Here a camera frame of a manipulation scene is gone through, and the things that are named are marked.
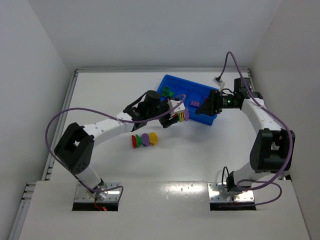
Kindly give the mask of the purple rounded duplo brick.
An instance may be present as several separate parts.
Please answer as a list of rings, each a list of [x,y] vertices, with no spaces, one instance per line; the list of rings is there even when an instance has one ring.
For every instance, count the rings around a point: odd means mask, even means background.
[[[188,108],[186,107],[184,109],[184,121],[188,121],[189,120],[189,110]]]

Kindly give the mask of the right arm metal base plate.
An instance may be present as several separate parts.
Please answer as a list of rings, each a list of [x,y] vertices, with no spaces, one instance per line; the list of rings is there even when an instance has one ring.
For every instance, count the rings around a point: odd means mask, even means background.
[[[209,202],[213,204],[254,203],[253,191],[227,191],[221,182],[208,182]]]

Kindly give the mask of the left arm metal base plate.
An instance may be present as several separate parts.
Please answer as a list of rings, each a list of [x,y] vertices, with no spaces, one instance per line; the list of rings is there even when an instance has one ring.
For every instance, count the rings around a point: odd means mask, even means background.
[[[102,186],[98,187],[98,190],[102,192],[91,192],[82,186],[80,183],[77,184],[74,194],[74,203],[77,204],[116,204],[119,202],[123,186],[119,182],[105,182]]]

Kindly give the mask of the green sloped duplo brick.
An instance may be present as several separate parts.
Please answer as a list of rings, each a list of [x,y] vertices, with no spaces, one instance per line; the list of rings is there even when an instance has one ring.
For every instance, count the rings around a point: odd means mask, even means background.
[[[170,88],[168,86],[164,86],[162,89],[161,96],[162,97],[168,97],[170,93]]]

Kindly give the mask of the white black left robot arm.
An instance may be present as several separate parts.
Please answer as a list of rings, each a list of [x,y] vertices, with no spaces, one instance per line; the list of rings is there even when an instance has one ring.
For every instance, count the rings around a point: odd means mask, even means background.
[[[185,94],[161,98],[157,91],[148,90],[115,116],[107,115],[105,120],[92,124],[71,123],[55,146],[54,155],[90,193],[111,190],[90,166],[94,147],[121,134],[134,132],[153,120],[168,128],[189,119]]]

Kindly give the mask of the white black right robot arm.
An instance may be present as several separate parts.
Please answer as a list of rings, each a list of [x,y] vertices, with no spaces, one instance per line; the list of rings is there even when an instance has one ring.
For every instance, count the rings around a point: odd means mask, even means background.
[[[269,181],[262,183],[263,187],[267,186],[290,169],[295,134],[268,111],[262,95],[249,86],[248,78],[235,79],[230,94],[211,90],[206,104],[211,114],[219,114],[224,109],[241,110],[256,133],[249,162],[228,174],[227,191],[250,189],[254,182],[273,174]]]

